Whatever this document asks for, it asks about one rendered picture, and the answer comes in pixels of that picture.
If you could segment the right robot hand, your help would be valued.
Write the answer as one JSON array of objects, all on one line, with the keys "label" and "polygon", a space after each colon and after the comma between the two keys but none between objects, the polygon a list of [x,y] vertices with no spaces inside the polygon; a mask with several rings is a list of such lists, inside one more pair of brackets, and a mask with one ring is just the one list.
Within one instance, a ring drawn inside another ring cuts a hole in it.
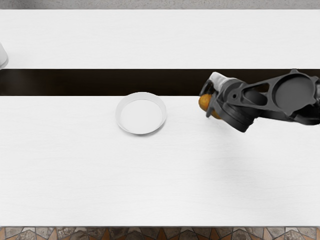
[{"label": "right robot hand", "polygon": [[236,80],[235,77],[227,77],[224,76],[218,72],[213,72],[209,78],[207,79],[207,81],[204,83],[200,93],[199,93],[199,97],[201,97],[202,95],[205,94],[210,94],[213,95],[215,92],[219,92],[223,85],[230,80]]}]

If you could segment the orange fruit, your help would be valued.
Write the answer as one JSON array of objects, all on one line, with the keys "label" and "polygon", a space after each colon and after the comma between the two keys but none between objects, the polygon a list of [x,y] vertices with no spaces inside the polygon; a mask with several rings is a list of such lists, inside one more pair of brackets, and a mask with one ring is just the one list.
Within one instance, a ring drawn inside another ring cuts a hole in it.
[{"label": "orange fruit", "polygon": [[[212,94],[204,94],[204,95],[202,95],[200,98],[199,98],[199,100],[198,100],[198,105],[199,105],[199,107],[203,110],[203,111],[207,111],[208,110],[208,108],[209,108],[209,103],[210,103],[210,100],[211,100],[211,98],[212,98]],[[214,118],[216,118],[216,119],[218,119],[218,120],[221,120],[221,118],[220,118],[220,116],[217,114],[217,112],[215,111],[215,110],[213,110],[212,112],[211,112],[211,115],[214,117]]]}]

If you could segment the white plate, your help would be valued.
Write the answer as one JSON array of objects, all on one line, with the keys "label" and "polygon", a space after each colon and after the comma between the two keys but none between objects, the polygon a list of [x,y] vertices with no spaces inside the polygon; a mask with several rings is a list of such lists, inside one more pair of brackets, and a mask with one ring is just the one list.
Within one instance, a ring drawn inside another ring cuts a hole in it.
[{"label": "white plate", "polygon": [[135,92],[125,96],[115,109],[118,126],[127,133],[148,135],[158,131],[167,119],[163,100],[149,92]]}]

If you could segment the white rounded object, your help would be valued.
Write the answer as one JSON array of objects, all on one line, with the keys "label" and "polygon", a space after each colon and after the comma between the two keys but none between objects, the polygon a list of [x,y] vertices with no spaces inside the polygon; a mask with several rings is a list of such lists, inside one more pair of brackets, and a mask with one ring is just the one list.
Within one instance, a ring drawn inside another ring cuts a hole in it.
[{"label": "white rounded object", "polygon": [[8,64],[9,58],[3,45],[0,43],[0,70]]}]

